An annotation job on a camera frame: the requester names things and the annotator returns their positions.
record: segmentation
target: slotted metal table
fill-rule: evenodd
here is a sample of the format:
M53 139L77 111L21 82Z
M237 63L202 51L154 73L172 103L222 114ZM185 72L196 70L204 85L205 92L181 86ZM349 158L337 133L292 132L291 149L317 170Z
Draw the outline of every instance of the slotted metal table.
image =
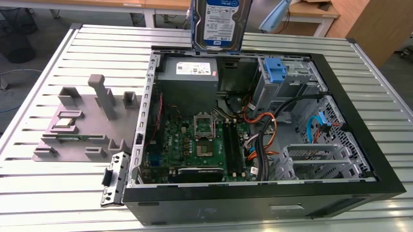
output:
M408 190L392 200L317 220L143 227L126 207L101 208L109 164L31 161L62 87L93 94L87 81L98 73L115 95L142 94L153 45L190 47L190 33L95 25L70 29L0 139L0 231L413 231L413 113L360 46L345 39L246 33L244 49L325 55Z

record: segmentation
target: gray carpet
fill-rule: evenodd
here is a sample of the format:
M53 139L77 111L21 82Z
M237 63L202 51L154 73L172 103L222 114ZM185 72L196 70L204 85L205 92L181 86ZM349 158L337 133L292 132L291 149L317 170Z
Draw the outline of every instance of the gray carpet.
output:
M0 73L14 69L38 69L43 70L59 43L67 33L73 23L133 26L131 16L127 13L109 12L83 12L61 11L61 19L54 19L50 11L35 9L34 19L39 31L29 36L31 44L37 50L37 58L25 64L13 64L0 55ZM185 16L180 15L170 19L170 23L164 22L164 18L157 16L157 25L164 28L181 28ZM139 26L145 26L142 15L134 16L134 21ZM413 106L413 63L393 55L381 71L405 99L409 106ZM11 84L7 92L0 91L0 111L19 106L37 82L39 74L37 72L15 72L4 75L4 79ZM3 132L15 116L17 110L0 114L0 132Z

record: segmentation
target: power supply label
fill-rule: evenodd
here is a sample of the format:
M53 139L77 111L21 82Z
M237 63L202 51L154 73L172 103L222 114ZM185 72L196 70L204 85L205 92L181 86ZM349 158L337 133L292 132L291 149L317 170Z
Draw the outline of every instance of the power supply label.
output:
M233 41L238 12L238 0L208 0L206 2L205 40L210 45L226 45Z
M210 63L178 62L177 74L181 75L212 75Z

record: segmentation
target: desk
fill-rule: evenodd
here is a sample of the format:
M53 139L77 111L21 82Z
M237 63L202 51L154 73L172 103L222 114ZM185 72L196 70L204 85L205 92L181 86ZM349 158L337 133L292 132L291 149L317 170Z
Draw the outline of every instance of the desk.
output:
M192 0L0 0L0 6L30 7L61 10L142 13L146 26L156 27L154 16L186 15ZM317 4L300 2L291 6L291 21L319 23L315 36L324 37L340 13L331 6L329 11Z
M244 49L325 55L408 190L392 200L316 220L145 228L126 207L101 208L101 182L109 164L31 161L61 104L57 95L62 86L77 86L81 94L91 94L89 75L101 73L109 77L114 95L125 91L142 95L147 74L142 67L153 45L190 47L190 33L97 25L69 31L0 138L0 231L413 231L413 114L357 44L345 39L246 33Z

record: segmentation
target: black trash bin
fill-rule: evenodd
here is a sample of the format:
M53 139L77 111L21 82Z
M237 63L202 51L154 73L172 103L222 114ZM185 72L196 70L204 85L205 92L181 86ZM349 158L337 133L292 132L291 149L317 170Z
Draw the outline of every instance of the black trash bin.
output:
M37 56L26 34L6 20L0 20L0 53L17 64L29 62Z
M38 31L30 8L0 7L0 13L13 27L25 34Z

